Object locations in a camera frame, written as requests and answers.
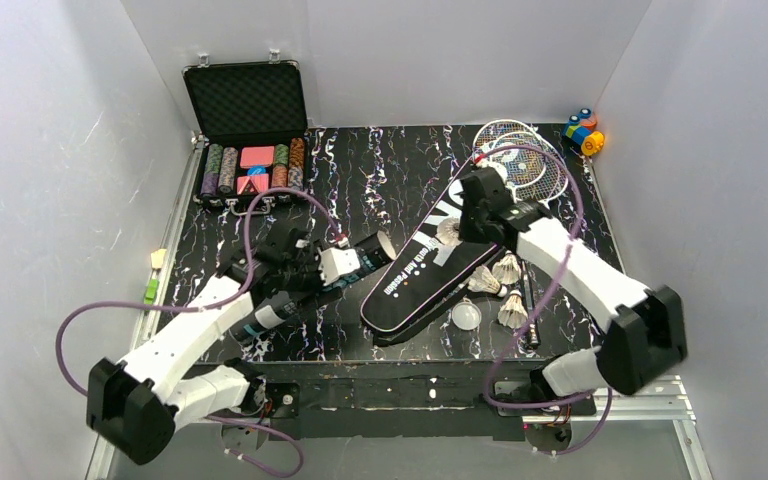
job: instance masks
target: marble pattern tabletop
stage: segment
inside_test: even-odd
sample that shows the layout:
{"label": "marble pattern tabletop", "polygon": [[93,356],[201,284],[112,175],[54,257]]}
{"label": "marble pattern tabletop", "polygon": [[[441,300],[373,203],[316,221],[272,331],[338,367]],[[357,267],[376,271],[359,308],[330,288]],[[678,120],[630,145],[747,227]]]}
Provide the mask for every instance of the marble pattern tabletop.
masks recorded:
{"label": "marble pattern tabletop", "polygon": [[[536,125],[538,132],[558,148],[584,196],[585,225],[582,238],[602,258],[619,267],[619,260],[596,194],[589,160],[561,141],[561,124]],[[376,231],[389,233],[397,251],[445,189],[452,174],[470,155],[479,126],[445,125],[415,127],[323,128],[310,130],[308,148],[312,168],[307,179],[314,195],[324,203],[350,239]],[[553,202],[553,213],[569,226],[573,217],[571,193]],[[262,236],[278,219],[321,238],[325,221],[306,204],[277,208],[271,215],[255,217],[252,232]],[[166,304],[188,303],[216,270],[220,260],[242,245],[242,218],[226,211],[205,211],[191,203],[169,280]],[[344,297],[315,314],[288,322],[242,346],[230,335],[202,358],[214,363],[232,357],[252,361],[439,361],[489,360],[511,339],[511,330],[495,321],[501,301],[475,300],[482,309],[478,329],[461,331],[443,315],[410,341],[379,348],[360,321],[360,303],[376,283],[377,275],[352,285]],[[535,300],[548,286],[549,277],[529,269]],[[160,326],[169,316],[161,317]],[[587,312],[563,290],[538,319],[542,339],[536,351],[518,349],[519,358],[548,358],[598,341]]]}

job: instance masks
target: metal frame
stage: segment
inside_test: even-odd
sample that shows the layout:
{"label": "metal frame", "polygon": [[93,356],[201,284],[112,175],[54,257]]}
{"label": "metal frame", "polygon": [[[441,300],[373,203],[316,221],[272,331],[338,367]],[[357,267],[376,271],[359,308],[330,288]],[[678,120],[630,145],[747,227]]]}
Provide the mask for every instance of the metal frame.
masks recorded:
{"label": "metal frame", "polygon": [[[190,154],[187,167],[184,171],[184,177],[178,188],[178,196],[175,200],[173,211],[169,218],[166,232],[164,234],[163,245],[167,249],[166,258],[163,267],[157,273],[152,273],[151,278],[157,278],[159,288],[157,292],[157,302],[162,302],[166,295],[169,276],[174,266],[175,253],[178,247],[178,241],[183,227],[183,220],[186,215],[187,206],[190,201],[193,180],[196,176],[198,159],[201,157],[201,151],[204,148],[203,138],[194,137],[195,148]],[[581,156],[581,160],[587,163],[593,177],[593,184],[596,190],[596,196],[600,204],[605,205],[602,200],[602,194],[599,190],[599,184],[596,174],[593,171],[593,164],[589,158]],[[617,251],[617,257],[620,258],[620,266],[625,271],[625,265],[622,263],[622,257],[619,254],[619,248],[616,244],[613,228],[608,216],[605,215],[608,229],[611,232],[611,240]],[[142,345],[151,338],[157,330],[159,312],[145,312],[140,316],[131,341],[131,349]],[[607,390],[600,389],[594,393],[596,403],[595,416],[573,416],[571,419],[573,427],[584,426],[597,421],[602,412],[604,412],[607,401]],[[524,423],[541,423],[546,421],[545,416],[524,416]],[[708,462],[702,445],[699,442],[699,436],[696,432],[696,415],[693,407],[687,397],[687,392],[678,375],[664,375],[652,384],[648,385],[634,397],[624,397],[614,394],[613,405],[608,414],[607,421],[671,421],[676,431],[676,441],[681,447],[684,461],[691,480],[710,480],[711,471],[708,468]],[[100,436],[96,437],[95,447],[92,458],[87,469],[86,480],[104,480],[108,477],[113,462],[114,448]]]}

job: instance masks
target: cable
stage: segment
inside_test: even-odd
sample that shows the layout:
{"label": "cable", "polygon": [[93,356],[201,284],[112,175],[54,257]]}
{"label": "cable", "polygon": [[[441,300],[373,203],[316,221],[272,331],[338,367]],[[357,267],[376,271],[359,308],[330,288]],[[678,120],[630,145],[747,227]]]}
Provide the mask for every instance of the cable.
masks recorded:
{"label": "cable", "polygon": [[[491,385],[493,383],[493,376],[501,367],[502,361],[504,361],[505,356],[508,354],[508,352],[516,348],[517,344],[519,343],[519,339],[523,335],[525,335],[530,323],[536,321],[540,317],[540,313],[543,311],[544,308],[546,308],[546,306],[549,303],[549,300],[552,298],[552,296],[555,295],[555,293],[560,288],[561,278],[564,276],[564,274],[567,271],[567,265],[569,264],[570,256],[572,255],[573,242],[578,238],[579,234],[581,233],[581,228],[584,225],[584,201],[582,200],[582,197],[581,197],[581,190],[579,190],[578,184],[573,180],[572,173],[570,173],[567,166],[555,154],[547,152],[537,147],[533,147],[531,145],[506,145],[503,147],[494,148],[489,152],[486,152],[477,156],[475,158],[475,163],[478,164],[479,162],[481,162],[481,160],[487,158],[488,156],[494,155],[496,153],[503,152],[506,150],[529,150],[529,151],[538,153],[540,155],[543,155],[544,157],[549,158],[553,162],[555,162],[558,168],[564,172],[564,174],[567,176],[568,179],[570,179],[570,188],[572,189],[573,198],[575,199],[575,207],[576,207],[575,221],[573,222],[572,227],[569,229],[569,244],[567,245],[566,251],[564,252],[564,258],[561,261],[561,264],[558,266],[558,270],[552,276],[552,281],[549,283],[549,287],[546,289],[546,292],[543,294],[543,296],[540,298],[537,304],[534,306],[534,310],[532,311],[531,315],[529,315],[528,321],[526,321],[519,329],[516,330],[516,332],[514,332],[511,342],[508,344],[507,347],[505,347],[505,349],[502,351],[502,354],[498,358],[493,360],[493,365],[491,365],[490,368],[487,370],[487,374],[484,379],[484,399],[487,401],[488,404],[494,407],[507,408],[507,409],[529,409],[530,410],[530,409],[552,407],[556,405],[557,406],[570,405],[589,397],[592,394],[592,392],[581,392],[568,397],[559,398],[554,401],[534,402],[534,403],[500,402],[498,400],[495,400],[490,394]],[[565,453],[572,453],[584,447],[588,442],[590,442],[590,440],[593,439],[593,437],[599,432],[599,430],[602,429],[602,425],[604,424],[604,421],[607,419],[608,412],[610,411],[611,401],[612,401],[611,390],[609,389],[608,392],[609,392],[608,393],[609,396],[608,396],[608,403],[605,405],[605,413],[602,415],[602,418],[600,419],[599,423],[596,424],[596,427],[593,429],[593,432],[591,432],[590,435],[587,436],[587,438],[582,440],[575,447],[565,450],[564,451]]]}
{"label": "cable", "polygon": [[293,475],[299,473],[299,470],[301,470],[302,466],[304,466],[304,460],[305,460],[304,450],[302,450],[301,443],[299,443],[298,440],[294,439],[293,437],[287,435],[284,432],[275,430],[274,428],[271,428],[271,427],[267,427],[266,425],[260,425],[257,423],[248,423],[240,418],[223,418],[223,417],[217,417],[215,415],[208,415],[205,418],[217,423],[221,423],[223,425],[231,425],[234,427],[243,427],[243,428],[252,428],[255,430],[261,430],[270,435],[275,435],[276,437],[279,437],[280,439],[286,440],[287,442],[289,442],[289,444],[296,449],[296,453],[299,455],[299,463],[296,465],[294,469],[290,470],[289,472],[282,472],[281,470],[275,470],[269,465],[266,465],[260,460],[252,458],[239,450],[234,450],[232,448],[227,448],[227,447],[225,448],[226,452],[233,454],[235,457],[239,458],[242,461],[251,463],[255,467],[263,470],[264,472],[272,475],[273,477],[278,477],[278,478],[292,477]]}
{"label": "cable", "polygon": [[313,204],[316,208],[320,209],[323,213],[325,213],[325,218],[328,220],[328,225],[331,226],[331,229],[334,230],[335,235],[338,239],[340,239],[343,235],[340,233],[340,227],[337,225],[337,222],[331,217],[331,215],[328,213],[328,210],[322,206],[321,203],[313,196],[308,194],[307,192],[303,192],[300,190],[293,190],[291,188],[285,188],[285,187],[276,187],[276,188],[270,188],[269,190],[266,190],[262,193],[257,194],[257,196],[254,197],[254,199],[249,204],[248,209],[246,209],[246,218],[243,222],[243,246],[245,250],[246,255],[246,280],[243,282],[243,285],[240,287],[239,290],[230,297],[220,300],[215,303],[211,303],[209,305],[204,305],[201,307],[174,307],[171,305],[146,305],[144,303],[139,302],[125,302],[125,301],[118,301],[118,300],[106,300],[101,302],[93,302],[88,303],[82,307],[77,308],[74,312],[70,313],[69,316],[67,316],[63,323],[60,324],[60,328],[57,329],[57,336],[54,340],[54,353],[57,356],[57,367],[60,369],[60,373],[63,375],[63,378],[66,379],[66,382],[69,383],[69,385],[75,389],[78,393],[80,393],[83,396],[87,396],[87,390],[82,387],[78,382],[75,380],[75,378],[72,376],[71,373],[69,373],[69,369],[66,367],[66,362],[63,360],[63,334],[66,332],[66,328],[69,326],[70,323],[72,323],[72,320],[78,317],[78,315],[88,312],[90,310],[95,310],[97,308],[131,308],[134,310],[144,310],[144,311],[156,311],[156,312],[167,312],[167,313],[195,313],[195,312],[202,312],[205,310],[213,310],[217,308],[222,308],[223,306],[233,302],[234,300],[240,298],[246,291],[248,291],[249,287],[251,286],[252,280],[254,279],[254,271],[251,269],[251,265],[253,262],[253,252],[251,248],[251,217],[252,212],[254,212],[254,207],[260,202],[263,197],[267,195],[274,195],[276,193],[289,193],[291,195],[297,195],[299,197],[304,198],[309,203]]}
{"label": "cable", "polygon": [[[231,295],[230,297],[224,300],[220,300],[218,302],[211,303],[209,305],[204,305],[201,307],[175,307],[175,306],[169,306],[169,305],[146,305],[144,303],[137,303],[137,302],[107,300],[107,301],[101,301],[101,302],[88,303],[82,307],[77,308],[74,312],[70,313],[63,320],[63,323],[60,324],[60,328],[57,329],[57,336],[55,337],[55,340],[54,340],[54,353],[55,353],[55,356],[57,357],[57,367],[60,369],[60,373],[63,375],[63,378],[66,380],[66,382],[73,389],[75,389],[75,391],[77,391],[78,393],[80,393],[85,397],[87,396],[87,390],[75,380],[75,377],[73,377],[72,374],[69,372],[69,369],[66,367],[66,362],[63,359],[63,335],[64,333],[66,333],[66,328],[69,326],[69,324],[72,323],[72,321],[75,318],[78,317],[78,315],[84,312],[95,310],[97,308],[131,308],[134,310],[158,311],[158,312],[168,312],[168,313],[195,313],[195,312],[201,312],[205,310],[222,308],[223,306],[233,302],[234,300],[240,298],[244,293],[246,293],[246,291],[248,291],[249,287],[251,286],[252,280],[254,279],[254,271],[251,268],[252,263],[254,261],[253,259],[254,253],[251,248],[251,217],[252,217],[251,214],[252,212],[254,212],[255,206],[263,199],[263,197],[267,195],[274,195],[276,193],[289,193],[291,195],[297,195],[299,197],[304,198],[305,200],[313,204],[313,206],[315,206],[325,214],[325,218],[328,221],[328,225],[330,225],[331,229],[334,230],[334,234],[336,235],[338,240],[344,237],[344,235],[342,235],[340,232],[339,225],[337,225],[337,222],[328,213],[328,210],[321,203],[319,203],[317,199],[315,199],[312,195],[308,194],[307,192],[304,192],[301,190],[293,190],[291,188],[285,188],[285,187],[276,187],[276,188],[270,188],[269,190],[266,190],[262,193],[257,194],[257,196],[255,196],[254,199],[252,199],[251,203],[249,203],[249,206],[246,209],[246,218],[245,218],[245,221],[243,222],[243,247],[246,255],[246,280],[243,282],[243,285],[240,287],[239,290],[237,290],[236,293],[234,293],[233,295]],[[221,423],[227,423],[229,425],[239,425],[239,422],[235,422],[232,419],[220,419],[220,417],[213,417],[213,416],[208,416],[207,418],[214,421],[219,421]],[[279,432],[273,428],[266,427],[264,425],[253,425],[253,424],[246,423],[244,426],[256,428],[257,430],[263,430],[272,435],[278,436],[280,438],[283,438],[284,440],[289,441],[299,453],[299,464],[296,466],[294,470],[292,470],[292,472],[287,473],[287,472],[279,472],[277,470],[274,470],[273,468],[245,455],[243,455],[244,459],[248,460],[250,463],[260,468],[264,472],[280,478],[290,477],[292,475],[295,475],[299,470],[301,470],[302,465],[304,465],[304,453],[301,450],[301,445],[295,440],[293,440],[292,437],[290,437],[285,433]]]}

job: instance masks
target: poker chip case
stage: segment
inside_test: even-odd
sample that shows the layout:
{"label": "poker chip case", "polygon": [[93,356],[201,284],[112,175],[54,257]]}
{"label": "poker chip case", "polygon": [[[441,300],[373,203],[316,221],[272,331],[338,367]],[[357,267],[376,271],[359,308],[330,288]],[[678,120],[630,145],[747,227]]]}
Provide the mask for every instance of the poker chip case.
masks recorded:
{"label": "poker chip case", "polygon": [[[293,139],[300,139],[304,145],[301,185],[306,188],[311,162],[305,138],[307,111],[297,62],[192,65],[184,69],[183,77],[205,141],[193,191],[194,202],[206,208],[228,207],[237,215],[244,214],[258,192],[251,188],[242,193],[237,191],[237,179],[249,170],[240,165],[240,152],[246,147],[289,146]],[[205,194],[200,189],[208,151],[214,144],[237,150],[234,187],[230,193],[217,190]],[[275,166],[261,167],[269,175],[270,185]],[[267,197],[256,211],[267,213],[274,205],[295,200],[292,195]]]}

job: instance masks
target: white wall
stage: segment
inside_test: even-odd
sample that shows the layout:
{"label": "white wall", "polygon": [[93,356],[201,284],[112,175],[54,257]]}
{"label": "white wall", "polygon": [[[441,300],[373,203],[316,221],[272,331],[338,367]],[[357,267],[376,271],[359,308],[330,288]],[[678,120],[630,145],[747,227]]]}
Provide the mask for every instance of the white wall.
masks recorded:
{"label": "white wall", "polygon": [[716,478],[768,478],[768,2],[655,0],[596,108],[631,274],[684,299]]}
{"label": "white wall", "polygon": [[181,69],[301,63],[314,124],[558,121],[599,97],[648,2],[123,0],[181,111]]}
{"label": "white wall", "polygon": [[[54,334],[86,302],[141,298],[186,132],[119,2],[0,1],[0,478],[83,478],[94,436]],[[82,383],[136,317],[76,321]]]}

